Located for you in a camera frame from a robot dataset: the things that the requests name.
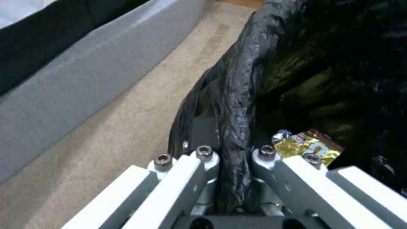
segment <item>bolt head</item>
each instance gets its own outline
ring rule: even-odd
[[[213,155],[212,147],[208,145],[200,145],[197,147],[197,158],[203,162],[210,161]]]
[[[260,148],[260,150],[258,152],[258,155],[262,160],[272,161],[276,157],[276,153],[277,153],[277,151],[273,146],[271,146],[271,145],[263,145]]]
[[[172,166],[172,157],[169,154],[160,154],[154,159],[154,167],[156,170],[168,170]]]
[[[319,169],[321,167],[322,159],[319,154],[306,153],[302,157],[315,168]]]

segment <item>gold foil wrapper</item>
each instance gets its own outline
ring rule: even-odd
[[[316,129],[295,134],[275,144],[274,147],[282,158],[302,156],[305,153],[319,154],[322,163],[326,166],[331,164],[345,150]]]

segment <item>black trash bag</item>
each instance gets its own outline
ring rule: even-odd
[[[280,129],[315,127],[328,134],[346,147],[330,168],[357,165],[373,174],[372,158],[382,155],[394,177],[404,174],[406,5],[266,0],[249,18],[235,44],[182,102],[168,143],[168,153],[178,158],[192,119],[216,119],[218,214],[258,211],[249,154],[259,126],[269,139]],[[399,192],[404,181],[400,176],[387,185]]]

